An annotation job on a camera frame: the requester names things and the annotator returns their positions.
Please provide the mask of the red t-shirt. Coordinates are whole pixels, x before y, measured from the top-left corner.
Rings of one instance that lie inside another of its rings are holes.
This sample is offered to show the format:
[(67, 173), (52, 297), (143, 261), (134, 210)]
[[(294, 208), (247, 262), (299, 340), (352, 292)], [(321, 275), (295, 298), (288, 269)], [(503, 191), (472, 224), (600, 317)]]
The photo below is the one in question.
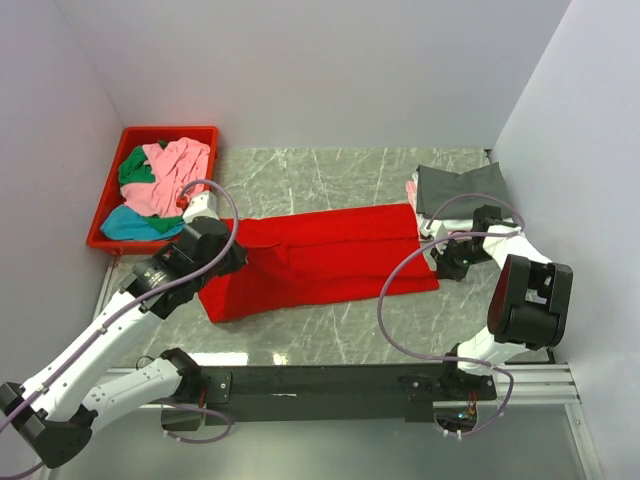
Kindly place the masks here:
[(243, 219), (236, 240), (248, 251), (247, 264), (198, 294), (214, 324), (375, 298), (419, 247), (415, 214), (406, 203)]

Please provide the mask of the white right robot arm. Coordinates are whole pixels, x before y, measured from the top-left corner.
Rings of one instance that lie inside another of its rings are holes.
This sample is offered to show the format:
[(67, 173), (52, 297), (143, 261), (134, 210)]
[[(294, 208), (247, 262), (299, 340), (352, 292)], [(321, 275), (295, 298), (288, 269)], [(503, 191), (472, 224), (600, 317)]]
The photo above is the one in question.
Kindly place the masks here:
[(542, 255), (514, 219), (499, 207), (477, 208), (471, 225), (448, 230), (427, 224), (425, 238), (438, 244), (430, 251), (440, 280), (463, 280), (471, 266), (494, 261), (500, 276), (489, 303), (486, 326), (449, 352), (438, 387), (448, 398), (472, 399), (489, 386), (493, 365), (512, 357), (558, 345), (564, 336), (573, 270)]

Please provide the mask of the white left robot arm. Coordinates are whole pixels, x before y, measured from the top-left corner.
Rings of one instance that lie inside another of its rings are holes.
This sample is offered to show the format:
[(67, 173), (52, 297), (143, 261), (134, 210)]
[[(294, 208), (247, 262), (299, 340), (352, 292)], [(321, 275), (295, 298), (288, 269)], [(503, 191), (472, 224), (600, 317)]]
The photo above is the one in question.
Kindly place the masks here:
[(101, 428), (138, 406), (161, 399), (186, 402), (203, 389), (200, 366), (178, 348), (108, 384), (99, 379), (139, 339), (214, 277), (247, 262), (239, 224), (197, 217), (179, 239), (133, 267), (105, 309), (55, 360), (23, 383), (1, 387), (1, 411), (54, 469), (74, 458)]

